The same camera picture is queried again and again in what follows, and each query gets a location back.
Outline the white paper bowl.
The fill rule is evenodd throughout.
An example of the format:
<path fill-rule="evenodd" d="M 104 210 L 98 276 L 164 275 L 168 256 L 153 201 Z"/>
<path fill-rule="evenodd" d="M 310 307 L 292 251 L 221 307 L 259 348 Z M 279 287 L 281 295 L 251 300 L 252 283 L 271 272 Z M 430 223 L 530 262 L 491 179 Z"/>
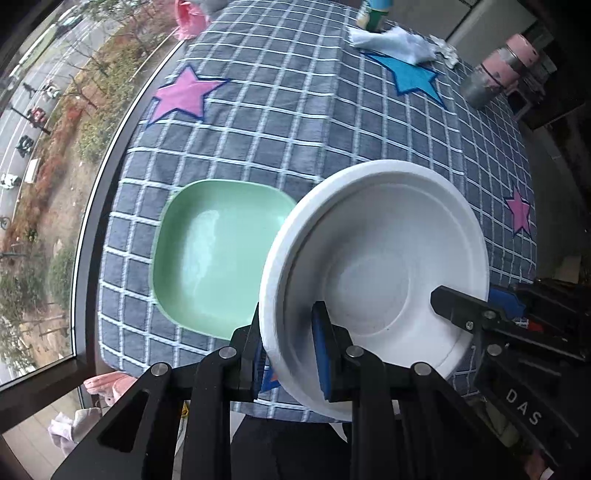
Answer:
<path fill-rule="evenodd" d="M 489 282 L 480 223 L 449 180 L 407 161 L 365 162 L 322 181 L 283 222 L 260 281 L 263 347 L 294 400 L 346 421 L 351 405 L 322 394 L 315 302 L 383 361 L 426 362 L 449 378 L 472 336 L 434 311 L 431 294 L 446 286 L 483 300 Z"/>

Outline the green square plate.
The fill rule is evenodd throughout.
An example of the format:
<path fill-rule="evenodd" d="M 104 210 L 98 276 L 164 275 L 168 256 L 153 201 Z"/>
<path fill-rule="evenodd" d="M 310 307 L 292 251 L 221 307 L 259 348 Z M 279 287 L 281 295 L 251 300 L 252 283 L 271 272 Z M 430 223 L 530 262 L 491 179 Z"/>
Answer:
<path fill-rule="evenodd" d="M 179 190 L 156 230 L 150 288 L 175 325 L 228 340 L 249 324 L 263 266 L 296 206 L 274 187 L 208 179 Z"/>

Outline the grey metal cup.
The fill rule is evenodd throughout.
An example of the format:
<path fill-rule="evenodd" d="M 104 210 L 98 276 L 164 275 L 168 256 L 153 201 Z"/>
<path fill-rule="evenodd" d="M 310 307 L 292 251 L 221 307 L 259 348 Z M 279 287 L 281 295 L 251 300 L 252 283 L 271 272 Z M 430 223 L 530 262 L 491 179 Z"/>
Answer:
<path fill-rule="evenodd" d="M 536 48 L 523 35 L 515 34 L 463 80 L 461 95 L 469 106 L 480 110 L 501 93 L 515 87 L 538 61 Z"/>

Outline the crumpled white wrapper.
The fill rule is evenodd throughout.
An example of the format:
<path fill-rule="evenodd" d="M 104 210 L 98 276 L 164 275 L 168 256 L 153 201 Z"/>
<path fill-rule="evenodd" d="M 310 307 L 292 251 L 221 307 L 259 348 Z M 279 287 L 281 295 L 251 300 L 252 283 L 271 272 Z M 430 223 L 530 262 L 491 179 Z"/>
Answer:
<path fill-rule="evenodd" d="M 435 51 L 443 57 L 445 65 L 453 70 L 459 62 L 457 49 L 453 45 L 447 43 L 444 39 L 438 38 L 434 35 L 430 36 L 430 40 L 435 45 Z"/>

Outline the white folded cloth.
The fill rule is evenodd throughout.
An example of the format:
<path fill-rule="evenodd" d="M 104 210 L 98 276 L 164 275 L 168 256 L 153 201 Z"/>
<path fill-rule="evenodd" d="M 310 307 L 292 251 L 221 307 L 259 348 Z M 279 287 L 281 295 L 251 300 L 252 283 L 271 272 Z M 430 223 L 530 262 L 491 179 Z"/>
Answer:
<path fill-rule="evenodd" d="M 435 44 L 398 26 L 382 33 L 349 27 L 349 42 L 360 50 L 392 57 L 411 65 L 437 59 Z"/>

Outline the grey checked tablecloth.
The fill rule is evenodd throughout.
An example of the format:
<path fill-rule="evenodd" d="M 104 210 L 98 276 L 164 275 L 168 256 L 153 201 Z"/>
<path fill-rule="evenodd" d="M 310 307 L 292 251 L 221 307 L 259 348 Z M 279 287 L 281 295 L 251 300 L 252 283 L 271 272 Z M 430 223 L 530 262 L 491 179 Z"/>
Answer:
<path fill-rule="evenodd" d="M 235 1 L 179 60 L 225 85 L 204 120 L 171 113 L 139 121 L 115 177 L 98 281 L 103 361 L 139 376 L 153 363 L 194 363 L 221 338 L 173 324 L 149 288 L 159 216 L 179 188 L 201 179 L 242 180 L 301 199 L 323 179 L 377 159 L 406 160 L 450 180 L 483 230 L 491 280 L 536 274 L 536 219 L 514 223 L 509 200 L 532 208 L 522 136 L 507 103 L 484 111 L 460 93 L 466 65 L 436 62 L 437 99 L 399 94 L 392 74 L 349 45 L 352 8 L 329 1 Z"/>

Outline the green blue bottle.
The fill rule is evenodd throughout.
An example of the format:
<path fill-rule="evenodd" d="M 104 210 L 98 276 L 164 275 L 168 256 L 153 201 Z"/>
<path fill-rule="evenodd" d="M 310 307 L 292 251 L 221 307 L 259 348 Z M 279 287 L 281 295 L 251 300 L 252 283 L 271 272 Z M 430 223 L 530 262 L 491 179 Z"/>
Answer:
<path fill-rule="evenodd" d="M 372 33 L 381 32 L 393 6 L 393 0 L 363 0 L 356 14 L 356 25 Z"/>

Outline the pink plastic bag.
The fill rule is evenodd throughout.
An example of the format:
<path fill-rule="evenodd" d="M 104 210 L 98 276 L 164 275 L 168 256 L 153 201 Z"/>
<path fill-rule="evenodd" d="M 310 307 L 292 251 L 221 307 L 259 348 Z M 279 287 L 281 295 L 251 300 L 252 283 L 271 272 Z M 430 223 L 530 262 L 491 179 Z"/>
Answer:
<path fill-rule="evenodd" d="M 178 40 L 197 38 L 209 24 L 198 1 L 175 0 L 174 16 L 177 24 L 175 35 Z"/>

